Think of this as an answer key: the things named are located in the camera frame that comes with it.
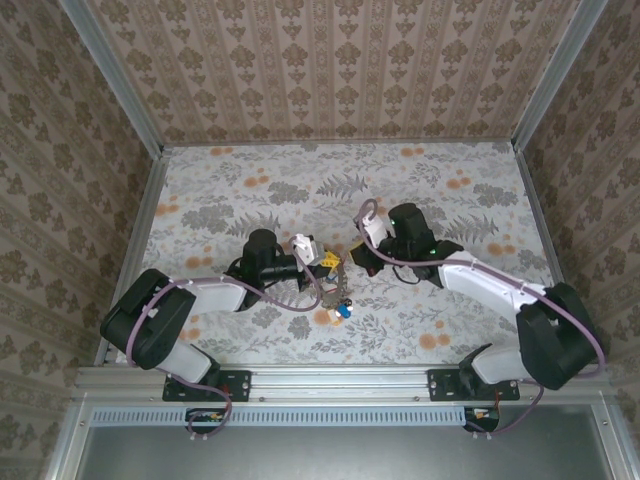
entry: small toy figure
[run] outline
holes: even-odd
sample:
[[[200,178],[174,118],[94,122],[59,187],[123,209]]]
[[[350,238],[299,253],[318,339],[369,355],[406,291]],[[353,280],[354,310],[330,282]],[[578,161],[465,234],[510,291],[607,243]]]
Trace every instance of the small toy figure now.
[[[336,317],[349,318],[351,316],[351,312],[353,312],[353,302],[351,299],[347,298],[343,303],[338,305],[335,309]]]

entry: table surface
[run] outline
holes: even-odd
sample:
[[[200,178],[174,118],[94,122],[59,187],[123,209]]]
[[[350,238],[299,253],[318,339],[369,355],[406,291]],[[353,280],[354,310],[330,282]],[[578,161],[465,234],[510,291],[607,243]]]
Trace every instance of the table surface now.
[[[273,230],[282,243],[312,234],[345,254],[358,238],[352,218],[374,197],[382,213],[414,202],[436,238],[517,277],[551,283],[508,142],[183,147],[170,155],[143,269],[175,279],[223,272],[256,228]],[[321,308],[300,314],[258,303],[193,316],[181,335],[221,363],[287,365],[457,363],[482,344],[516,336],[513,321],[461,294],[402,284],[389,268],[369,278],[347,261],[346,273],[355,310],[339,326]],[[295,282],[269,293],[311,303]]]

